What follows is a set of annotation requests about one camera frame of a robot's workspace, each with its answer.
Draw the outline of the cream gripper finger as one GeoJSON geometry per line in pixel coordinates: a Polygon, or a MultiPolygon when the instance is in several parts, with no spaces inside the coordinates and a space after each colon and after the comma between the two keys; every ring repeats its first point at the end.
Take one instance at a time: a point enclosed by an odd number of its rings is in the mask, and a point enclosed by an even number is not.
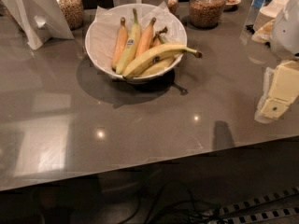
{"type": "Polygon", "coordinates": [[[299,96],[299,62],[282,61],[275,69],[267,67],[255,120],[270,123],[281,118],[299,96]]]}

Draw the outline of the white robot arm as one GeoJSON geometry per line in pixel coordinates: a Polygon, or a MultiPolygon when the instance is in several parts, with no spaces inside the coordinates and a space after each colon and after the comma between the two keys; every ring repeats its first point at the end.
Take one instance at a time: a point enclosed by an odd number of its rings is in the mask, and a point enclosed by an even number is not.
{"type": "Polygon", "coordinates": [[[261,123],[278,120],[299,96],[299,0],[289,0],[275,17],[269,43],[281,63],[265,69],[254,117],[261,123]]]}

